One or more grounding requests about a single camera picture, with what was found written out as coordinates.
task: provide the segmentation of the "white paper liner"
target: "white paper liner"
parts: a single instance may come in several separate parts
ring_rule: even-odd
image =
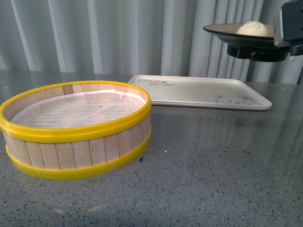
[[[130,115],[145,103],[138,95],[116,90],[81,92],[36,102],[11,121],[36,128],[82,127]]]

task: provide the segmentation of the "wooden slat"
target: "wooden slat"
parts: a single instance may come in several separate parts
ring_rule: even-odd
[[[129,92],[129,87],[128,86],[121,86],[121,91],[122,92]]]
[[[89,140],[89,149],[93,166],[106,162],[104,139]]]
[[[140,91],[138,89],[134,89],[134,94],[140,96]]]
[[[40,148],[46,169],[60,169],[56,145],[54,143],[40,143]]]
[[[78,141],[72,143],[77,168],[92,166],[89,142]]]
[[[76,169],[76,161],[71,143],[56,143],[61,169]]]
[[[54,91],[56,97],[64,95],[63,87],[54,87],[53,91]]]
[[[14,139],[14,140],[15,140],[15,144],[16,144],[16,147],[17,147],[17,151],[20,155],[20,161],[23,164],[26,164],[28,166],[32,166],[32,161],[30,159],[29,152],[28,152],[28,149],[27,149],[27,143],[23,140],[18,140],[18,139]]]
[[[122,86],[121,85],[114,85],[114,89],[116,90],[116,91],[121,91],[122,90]]]
[[[18,149],[17,149],[17,146],[16,146],[16,143],[15,143],[15,139],[8,136],[7,134],[3,134],[4,136],[4,139],[6,141],[6,145],[8,146],[9,148],[9,152],[10,154],[18,161],[21,161],[21,156],[18,152]]]
[[[73,94],[74,91],[73,91],[73,89],[72,89],[72,85],[63,86],[63,93],[64,93],[65,95]]]
[[[99,90],[112,90],[115,89],[114,84],[99,84]]]
[[[53,98],[55,97],[55,91],[53,88],[45,90],[45,98]]]
[[[144,120],[144,134],[145,138],[148,136],[151,129],[151,115],[149,114]]]
[[[91,91],[99,91],[99,84],[90,84]]]
[[[72,86],[72,89],[73,89],[74,93],[83,92],[81,84],[74,84]]]
[[[3,116],[5,117],[5,119],[11,121],[11,119],[14,118],[14,116],[16,116],[16,112],[14,109],[13,104],[9,104],[5,110],[3,111]]]
[[[119,141],[120,156],[126,155],[127,153],[132,151],[132,147],[130,144],[129,129],[126,129],[118,133],[118,141]]]
[[[147,102],[147,95],[145,93],[142,93],[141,97]]]
[[[139,144],[141,144],[138,125],[133,126],[129,129],[130,133],[130,144],[131,144],[131,150],[134,150]]]
[[[105,145],[107,161],[111,161],[116,158],[119,158],[119,142],[118,142],[117,134],[105,136],[104,145]]]
[[[39,143],[27,141],[26,144],[33,167],[44,169],[45,166],[44,166],[42,151]]]
[[[81,84],[83,92],[91,91],[90,84]]]

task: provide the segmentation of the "bear illustration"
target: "bear illustration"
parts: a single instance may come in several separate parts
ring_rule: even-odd
[[[216,95],[214,97],[217,98],[216,103],[234,104],[234,105],[261,105],[253,101],[252,98],[246,96],[231,97],[231,96]]]

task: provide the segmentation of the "yellow plastic band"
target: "yellow plastic band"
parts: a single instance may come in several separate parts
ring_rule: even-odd
[[[146,149],[151,137],[151,131],[152,128],[150,129],[149,134],[147,138],[143,141],[143,143],[141,143],[137,148],[135,148],[128,154],[123,155],[115,160],[106,163],[102,163],[96,166],[79,168],[79,169],[52,170],[52,169],[41,169],[32,166],[27,166],[21,163],[20,161],[16,160],[10,154],[7,146],[6,146],[6,150],[14,166],[18,170],[22,171],[27,175],[41,179],[46,179],[46,180],[61,180],[61,181],[76,180],[76,179],[82,179],[87,177],[93,177],[100,174],[105,174],[130,163],[131,161],[136,159],[140,154],[142,154],[142,152]]]
[[[140,108],[139,110],[137,110],[136,112],[130,115],[127,115],[125,117],[110,122],[94,124],[84,127],[57,128],[57,129],[27,127],[27,126],[12,123],[7,119],[5,119],[5,117],[3,116],[4,110],[11,103],[15,102],[16,100],[22,97],[25,97],[27,95],[42,90],[47,90],[50,88],[63,87],[68,85],[77,85],[77,84],[113,84],[113,85],[132,87],[144,93],[147,96],[147,101],[142,108]],[[149,115],[151,106],[152,106],[152,102],[149,94],[145,90],[134,85],[121,83],[121,82],[114,82],[114,81],[102,81],[102,80],[60,83],[60,84],[48,85],[45,87],[39,87],[36,89],[23,92],[4,102],[0,106],[0,129],[11,137],[14,137],[19,140],[30,141],[30,142],[63,143],[63,142],[75,142],[82,140],[92,140],[92,139],[112,135],[119,131],[124,131],[126,129],[135,126],[139,122],[143,121]]]

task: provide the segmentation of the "steamed bun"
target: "steamed bun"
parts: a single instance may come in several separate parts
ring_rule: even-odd
[[[268,30],[264,24],[258,21],[250,21],[242,25],[236,34],[239,35],[253,35],[253,36],[267,36]]]

